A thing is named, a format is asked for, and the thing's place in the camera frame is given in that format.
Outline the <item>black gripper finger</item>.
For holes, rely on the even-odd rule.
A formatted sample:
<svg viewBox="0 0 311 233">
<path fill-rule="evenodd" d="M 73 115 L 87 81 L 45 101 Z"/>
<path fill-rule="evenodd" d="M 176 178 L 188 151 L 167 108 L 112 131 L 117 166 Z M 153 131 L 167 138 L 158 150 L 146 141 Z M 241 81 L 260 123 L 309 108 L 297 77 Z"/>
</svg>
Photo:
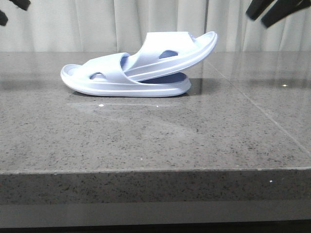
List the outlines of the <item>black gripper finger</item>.
<svg viewBox="0 0 311 233">
<path fill-rule="evenodd" d="M 14 5 L 16 5 L 18 8 L 27 11 L 31 2 L 30 0 L 10 0 Z"/>
<path fill-rule="evenodd" d="M 6 26 L 7 22 L 8 22 L 7 15 L 5 14 L 5 12 L 0 10 L 0 25 L 1 26 Z"/>
<path fill-rule="evenodd" d="M 248 9 L 246 10 L 246 15 L 251 20 L 256 20 L 272 2 L 272 0 L 252 0 Z M 283 0 L 277 0 L 269 12 L 262 19 L 277 19 L 277 17 L 281 15 L 281 8 L 283 3 Z"/>
<path fill-rule="evenodd" d="M 261 23 L 266 28 L 269 28 L 283 18 L 310 6 L 310 0 L 277 0 L 271 9 L 262 17 Z"/>
</svg>

